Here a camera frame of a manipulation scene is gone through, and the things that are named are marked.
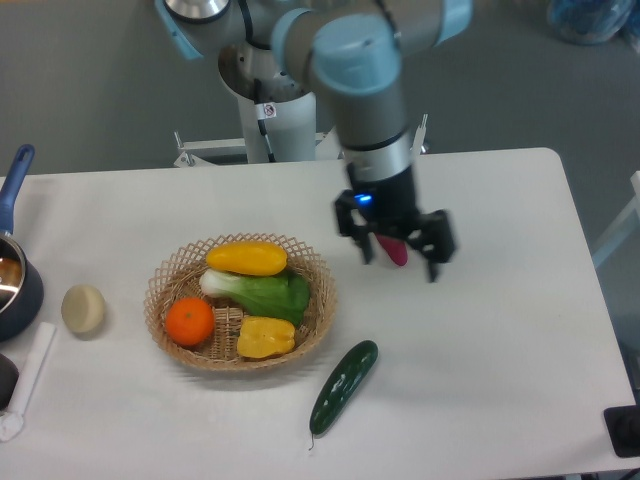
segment sticker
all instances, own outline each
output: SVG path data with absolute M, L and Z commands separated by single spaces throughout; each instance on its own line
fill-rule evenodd
M 258 120 L 268 120 L 269 118 L 276 118 L 276 104 L 275 103 L 259 103 L 256 105 L 256 115 Z

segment pink object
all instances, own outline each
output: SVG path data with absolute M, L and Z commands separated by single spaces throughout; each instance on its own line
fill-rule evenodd
M 403 267 L 407 264 L 409 260 L 409 255 L 407 253 L 407 246 L 401 240 L 396 240 L 395 238 L 384 237 L 382 235 L 378 235 L 376 233 L 376 239 L 380 246 L 384 248 L 384 251 L 387 252 L 389 258 L 398 265 L 399 267 Z

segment gray floor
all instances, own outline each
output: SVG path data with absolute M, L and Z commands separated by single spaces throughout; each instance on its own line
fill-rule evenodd
M 429 113 L 434 153 L 556 150 L 593 245 L 640 170 L 640 56 L 619 38 L 558 40 L 545 6 L 478 0 L 464 35 L 407 59 L 410 120 Z M 331 125 L 320 108 L 319 129 Z M 151 0 L 0 3 L 0 175 L 24 142 L 33 173 L 168 167 L 175 129 L 241 136 L 216 59 L 183 61 Z M 599 275 L 620 339 L 640 350 L 640 234 Z

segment white table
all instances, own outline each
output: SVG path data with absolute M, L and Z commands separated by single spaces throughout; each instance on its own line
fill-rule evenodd
M 430 155 L 416 170 L 422 207 L 449 209 L 459 241 L 436 284 L 415 255 L 364 266 L 337 236 L 339 162 L 29 177 L 15 237 L 46 285 L 37 321 L 59 329 L 25 430 L 0 445 L 0 478 L 470 480 L 640 466 L 607 436 L 602 411 L 633 396 L 557 155 Z M 313 245 L 340 307 L 298 363 L 202 374 L 151 340 L 147 280 L 180 246 L 235 232 Z M 59 318 L 77 283 L 108 302 L 91 340 Z M 34 331 L 0 351 L 21 367 Z M 366 338 L 375 370 L 308 451 L 318 391 Z

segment yellow bell pepper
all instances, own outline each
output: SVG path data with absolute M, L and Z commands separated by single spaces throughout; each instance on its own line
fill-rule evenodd
M 287 266 L 287 252 L 271 242 L 240 241 L 211 249 L 207 265 L 214 270 L 268 277 Z
M 269 317 L 246 317 L 240 327 L 238 353 L 265 358 L 289 353 L 295 347 L 296 329 L 291 322 Z

